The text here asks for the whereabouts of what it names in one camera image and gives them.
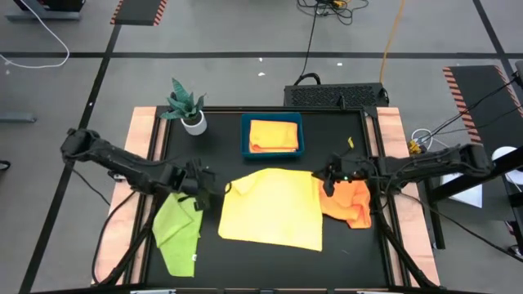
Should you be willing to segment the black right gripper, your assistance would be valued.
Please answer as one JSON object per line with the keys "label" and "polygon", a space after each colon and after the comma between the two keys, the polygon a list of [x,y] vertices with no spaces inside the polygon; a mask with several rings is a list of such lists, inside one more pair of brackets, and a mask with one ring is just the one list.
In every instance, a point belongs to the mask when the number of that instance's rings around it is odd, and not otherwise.
{"label": "black right gripper", "polygon": [[363,159],[332,157],[328,160],[325,170],[312,173],[313,177],[325,179],[324,192],[328,197],[334,194],[334,182],[367,180],[370,176],[370,165]]}

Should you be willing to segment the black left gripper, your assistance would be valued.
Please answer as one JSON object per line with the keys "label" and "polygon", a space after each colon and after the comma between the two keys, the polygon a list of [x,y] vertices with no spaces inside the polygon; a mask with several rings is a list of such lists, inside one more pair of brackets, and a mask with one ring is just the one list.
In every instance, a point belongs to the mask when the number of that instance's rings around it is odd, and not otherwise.
{"label": "black left gripper", "polygon": [[227,183],[224,192],[217,183],[217,174],[207,166],[203,166],[199,159],[190,159],[185,164],[186,177],[181,184],[180,191],[195,198],[194,209],[204,211],[210,208],[212,196],[226,195],[231,190],[231,183]]}

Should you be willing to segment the orange microfiber towel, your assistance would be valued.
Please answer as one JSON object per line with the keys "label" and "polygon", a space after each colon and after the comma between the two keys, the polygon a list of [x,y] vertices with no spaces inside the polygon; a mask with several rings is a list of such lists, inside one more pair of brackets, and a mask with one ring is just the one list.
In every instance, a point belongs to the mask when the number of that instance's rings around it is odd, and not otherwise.
{"label": "orange microfiber towel", "polygon": [[293,153],[299,148],[295,122],[252,120],[249,132],[251,153]]}
{"label": "orange microfiber towel", "polygon": [[320,207],[323,214],[345,221],[351,229],[369,229],[371,194],[363,180],[342,181],[334,185],[332,196],[328,196],[319,183]]}

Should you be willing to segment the yellow microfiber towel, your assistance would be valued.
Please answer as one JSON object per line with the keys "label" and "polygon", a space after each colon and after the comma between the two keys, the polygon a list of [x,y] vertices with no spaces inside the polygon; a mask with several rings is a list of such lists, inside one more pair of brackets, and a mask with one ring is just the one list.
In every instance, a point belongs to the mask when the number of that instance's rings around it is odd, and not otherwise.
{"label": "yellow microfiber towel", "polygon": [[228,184],[218,227],[230,240],[320,252],[319,181],[308,171],[266,168]]}

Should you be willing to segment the green microfiber towel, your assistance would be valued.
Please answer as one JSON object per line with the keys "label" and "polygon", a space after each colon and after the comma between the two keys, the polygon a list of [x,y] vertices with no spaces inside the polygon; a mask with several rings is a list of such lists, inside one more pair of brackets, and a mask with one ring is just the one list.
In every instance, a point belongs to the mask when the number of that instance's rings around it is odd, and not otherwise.
{"label": "green microfiber towel", "polygon": [[171,193],[157,212],[153,234],[168,273],[174,277],[194,277],[197,246],[203,212],[194,208],[195,199],[184,193]]}

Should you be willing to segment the blue plastic bin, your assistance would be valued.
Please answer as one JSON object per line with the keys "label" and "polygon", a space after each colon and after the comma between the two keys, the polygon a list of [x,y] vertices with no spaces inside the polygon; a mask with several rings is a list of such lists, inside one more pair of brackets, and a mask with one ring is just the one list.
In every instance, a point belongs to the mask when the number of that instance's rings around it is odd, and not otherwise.
{"label": "blue plastic bin", "polygon": [[[297,124],[297,135],[299,148],[290,153],[251,153],[249,151],[249,132],[252,120],[293,122]],[[243,114],[240,119],[240,151],[244,158],[266,159],[266,158],[297,158],[305,151],[302,116],[299,113],[254,113]]]}

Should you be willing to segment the potted artificial green plant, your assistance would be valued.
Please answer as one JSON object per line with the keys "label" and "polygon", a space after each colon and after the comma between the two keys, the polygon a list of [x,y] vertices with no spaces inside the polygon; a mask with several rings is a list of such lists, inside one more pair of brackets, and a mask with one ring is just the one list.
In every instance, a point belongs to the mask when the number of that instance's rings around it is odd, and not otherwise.
{"label": "potted artificial green plant", "polygon": [[204,99],[207,94],[195,99],[194,93],[189,93],[175,78],[172,78],[172,87],[172,92],[167,98],[169,110],[160,114],[160,118],[180,120],[189,135],[202,135],[207,129],[207,121],[203,112]]}

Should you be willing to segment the light wooden side panel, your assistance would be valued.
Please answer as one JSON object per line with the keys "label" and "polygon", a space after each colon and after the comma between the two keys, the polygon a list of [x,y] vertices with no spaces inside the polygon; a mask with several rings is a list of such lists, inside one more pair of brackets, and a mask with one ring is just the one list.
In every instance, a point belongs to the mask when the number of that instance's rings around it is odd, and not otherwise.
{"label": "light wooden side panel", "polygon": [[[397,108],[378,108],[378,123],[385,155],[408,157],[400,111]],[[417,267],[431,282],[440,285],[423,205],[413,198],[419,198],[418,187],[414,183],[407,184],[402,193],[394,197],[401,239]]]}
{"label": "light wooden side panel", "polygon": [[[148,155],[155,113],[155,107],[136,107],[133,110],[124,145],[126,151],[141,157]],[[131,245],[140,200],[141,196],[134,193],[103,229],[94,261],[94,274],[99,282],[108,277]]]}

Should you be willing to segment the black computer case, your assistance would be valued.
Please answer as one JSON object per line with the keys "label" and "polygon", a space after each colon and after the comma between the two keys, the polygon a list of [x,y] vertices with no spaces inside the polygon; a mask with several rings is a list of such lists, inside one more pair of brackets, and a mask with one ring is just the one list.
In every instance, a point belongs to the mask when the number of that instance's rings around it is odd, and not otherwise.
{"label": "black computer case", "polygon": [[379,82],[286,86],[284,106],[291,107],[387,107],[387,90]]}

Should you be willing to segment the white paper sheet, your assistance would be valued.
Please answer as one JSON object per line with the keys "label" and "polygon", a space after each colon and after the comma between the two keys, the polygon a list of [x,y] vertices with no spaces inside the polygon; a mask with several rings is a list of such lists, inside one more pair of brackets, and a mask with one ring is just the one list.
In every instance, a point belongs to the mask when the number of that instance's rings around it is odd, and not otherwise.
{"label": "white paper sheet", "polygon": [[[442,185],[449,183],[452,180],[455,180],[461,177],[461,173],[453,173],[448,175],[443,175],[440,178],[440,183]],[[470,189],[464,190],[458,194],[455,194],[450,197],[452,200],[461,202],[473,207],[482,208],[483,207],[483,187],[482,184],[476,185]]]}

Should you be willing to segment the black stand beam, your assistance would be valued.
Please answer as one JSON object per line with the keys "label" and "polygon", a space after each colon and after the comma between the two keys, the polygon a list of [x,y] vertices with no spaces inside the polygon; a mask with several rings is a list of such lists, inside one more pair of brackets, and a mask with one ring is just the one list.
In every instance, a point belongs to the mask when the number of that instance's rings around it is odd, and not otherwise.
{"label": "black stand beam", "polygon": [[430,203],[439,202],[520,167],[523,167],[523,146],[494,160],[494,169],[486,176],[474,177],[463,174],[448,183],[430,189],[427,192],[428,200]]}

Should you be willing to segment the hazard-striped black mat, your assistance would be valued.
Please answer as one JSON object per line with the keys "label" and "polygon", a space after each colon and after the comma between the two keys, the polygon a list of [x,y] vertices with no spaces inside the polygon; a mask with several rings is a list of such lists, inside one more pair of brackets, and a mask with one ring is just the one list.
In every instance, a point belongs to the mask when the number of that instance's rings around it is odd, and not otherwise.
{"label": "hazard-striped black mat", "polygon": [[112,25],[158,26],[168,0],[119,0]]}
{"label": "hazard-striped black mat", "polygon": [[523,103],[497,65],[444,67],[454,103],[463,116],[444,134],[483,145],[487,154],[504,146],[523,147]]}

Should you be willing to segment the white round object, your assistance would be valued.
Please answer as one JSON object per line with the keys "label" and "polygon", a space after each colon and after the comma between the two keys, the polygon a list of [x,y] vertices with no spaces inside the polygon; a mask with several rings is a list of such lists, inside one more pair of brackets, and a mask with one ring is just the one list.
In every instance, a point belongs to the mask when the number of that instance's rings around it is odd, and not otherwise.
{"label": "white round object", "polygon": [[495,161],[513,151],[516,150],[516,147],[512,147],[512,146],[503,146],[503,147],[499,147],[497,148],[493,153],[492,153],[492,160]]}

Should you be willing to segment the grey floor bar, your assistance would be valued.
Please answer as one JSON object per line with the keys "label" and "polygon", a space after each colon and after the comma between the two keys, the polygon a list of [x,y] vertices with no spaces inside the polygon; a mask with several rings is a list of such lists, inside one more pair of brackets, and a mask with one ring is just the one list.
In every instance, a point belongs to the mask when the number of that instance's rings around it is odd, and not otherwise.
{"label": "grey floor bar", "polygon": [[37,118],[32,113],[0,113],[0,123],[35,123]]}

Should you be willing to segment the grey stand base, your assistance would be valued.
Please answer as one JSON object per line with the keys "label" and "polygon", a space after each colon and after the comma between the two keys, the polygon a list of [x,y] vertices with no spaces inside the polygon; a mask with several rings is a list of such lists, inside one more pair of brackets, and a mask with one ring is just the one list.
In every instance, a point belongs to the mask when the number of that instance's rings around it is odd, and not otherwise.
{"label": "grey stand base", "polygon": [[9,21],[80,20],[80,11],[87,0],[13,0],[20,8],[7,13]]}

